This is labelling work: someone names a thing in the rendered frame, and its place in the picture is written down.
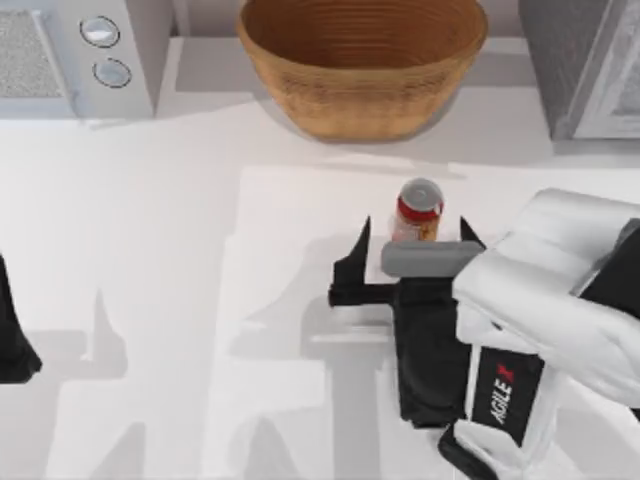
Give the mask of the large silver microwave knob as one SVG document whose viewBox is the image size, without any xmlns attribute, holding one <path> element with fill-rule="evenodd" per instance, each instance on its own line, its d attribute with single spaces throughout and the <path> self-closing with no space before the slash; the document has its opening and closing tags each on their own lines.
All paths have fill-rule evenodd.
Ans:
<svg viewBox="0 0 640 480">
<path fill-rule="evenodd" d="M 81 20 L 79 31 L 85 42 L 97 48 L 111 48 L 120 40 L 117 24 L 105 16 Z"/>
</svg>

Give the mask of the pale microwave oven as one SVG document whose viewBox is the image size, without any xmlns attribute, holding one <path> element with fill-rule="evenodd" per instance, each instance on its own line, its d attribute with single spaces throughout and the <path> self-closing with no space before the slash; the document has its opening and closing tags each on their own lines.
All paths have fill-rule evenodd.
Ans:
<svg viewBox="0 0 640 480">
<path fill-rule="evenodd" d="M 81 37 L 80 21 L 97 16 L 120 30 L 111 48 Z M 0 119 L 153 117 L 173 27 L 172 0 L 0 0 Z M 107 58 L 130 68 L 126 87 L 95 80 Z"/>
</svg>

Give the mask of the small silver microwave knob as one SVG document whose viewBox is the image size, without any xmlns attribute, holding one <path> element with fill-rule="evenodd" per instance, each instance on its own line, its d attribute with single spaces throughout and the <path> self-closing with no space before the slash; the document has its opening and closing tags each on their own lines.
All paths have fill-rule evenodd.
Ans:
<svg viewBox="0 0 640 480">
<path fill-rule="evenodd" d="M 114 58 L 95 62 L 92 66 L 92 73 L 97 82 L 111 89 L 124 88 L 132 80 L 130 68 Z"/>
</svg>

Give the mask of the red and white can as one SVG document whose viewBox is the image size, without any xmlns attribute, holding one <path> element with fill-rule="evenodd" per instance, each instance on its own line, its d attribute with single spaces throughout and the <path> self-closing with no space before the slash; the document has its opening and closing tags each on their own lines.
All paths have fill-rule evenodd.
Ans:
<svg viewBox="0 0 640 480">
<path fill-rule="evenodd" d="M 396 200 L 393 241 L 435 241 L 444 210 L 440 187 L 426 178 L 406 182 Z"/>
</svg>

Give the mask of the grey cabinet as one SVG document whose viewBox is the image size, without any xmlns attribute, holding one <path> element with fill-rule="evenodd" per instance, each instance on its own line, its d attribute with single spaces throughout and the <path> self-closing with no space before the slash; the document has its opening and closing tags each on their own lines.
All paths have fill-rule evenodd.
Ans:
<svg viewBox="0 0 640 480">
<path fill-rule="evenodd" d="M 554 140 L 640 140 L 640 0 L 518 0 Z"/>
</svg>

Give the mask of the brown woven basket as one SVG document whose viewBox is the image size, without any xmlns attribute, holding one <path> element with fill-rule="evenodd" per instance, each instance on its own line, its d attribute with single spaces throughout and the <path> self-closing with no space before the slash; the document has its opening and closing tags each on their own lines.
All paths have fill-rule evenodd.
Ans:
<svg viewBox="0 0 640 480">
<path fill-rule="evenodd" d="M 275 103 L 329 141 L 418 132 L 488 34 L 478 0 L 246 0 L 237 34 Z"/>
</svg>

